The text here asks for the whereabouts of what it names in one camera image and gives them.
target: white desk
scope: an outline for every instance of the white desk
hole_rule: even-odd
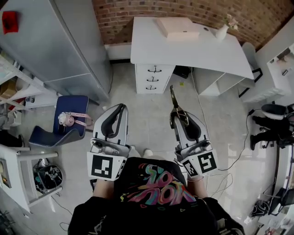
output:
[[[25,150],[28,154],[20,154],[19,149]],[[44,200],[51,195],[62,190],[61,186],[58,186],[54,190],[42,196],[37,195],[36,186],[34,183],[32,160],[56,157],[57,153],[43,153],[43,154],[29,154],[28,148],[13,148],[0,145],[0,158],[6,160],[9,180],[11,188],[2,183],[0,179],[0,187],[3,191],[11,197],[19,206],[30,212],[30,207],[36,203]]]
[[[254,79],[236,37],[227,34],[223,41],[219,41],[214,36],[214,29],[195,24],[200,32],[197,40],[169,42],[154,19],[134,19],[130,60],[136,68],[137,93],[163,93],[175,65],[197,68],[197,86],[205,86],[200,94],[206,89],[215,89],[217,80],[222,77],[226,77],[226,81],[219,85],[222,86],[222,92],[226,90],[226,84],[232,87],[244,78]],[[155,66],[157,71],[162,72],[153,73]]]

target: black sleeve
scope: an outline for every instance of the black sleeve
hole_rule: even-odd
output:
[[[225,227],[223,228],[227,230],[238,229],[243,234],[245,234],[244,228],[242,227],[242,225],[236,222],[235,220],[233,220],[231,216],[221,207],[221,205],[218,203],[216,199],[212,197],[206,197],[203,200],[206,202],[207,206],[209,207],[209,209],[211,210],[211,212],[213,213],[217,221],[224,219]]]
[[[88,235],[89,232],[94,232],[94,227],[105,217],[111,204],[111,200],[91,197],[84,204],[78,205],[74,209],[73,217],[68,227],[68,234]]]

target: wall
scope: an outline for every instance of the wall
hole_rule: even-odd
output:
[[[260,48],[294,12],[291,0],[92,0],[105,44],[131,42],[134,16],[188,17],[213,28],[228,13],[239,22],[229,30]]]

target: cardboard box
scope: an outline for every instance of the cardboard box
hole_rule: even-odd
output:
[[[196,25],[184,17],[160,17],[156,22],[168,41],[196,40],[199,36]]]
[[[17,92],[15,85],[16,81],[14,79],[10,79],[7,82],[4,82],[0,88],[0,97],[5,99],[12,97]]]

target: black pants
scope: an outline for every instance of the black pants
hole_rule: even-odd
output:
[[[255,144],[260,141],[277,141],[292,135],[291,131],[289,131],[290,124],[287,118],[283,120],[273,120],[267,117],[255,117],[254,120],[256,124],[270,129],[255,135],[253,137],[253,142]]]
[[[21,147],[23,145],[22,138],[16,138],[9,134],[6,130],[0,131],[0,144],[7,147]]]

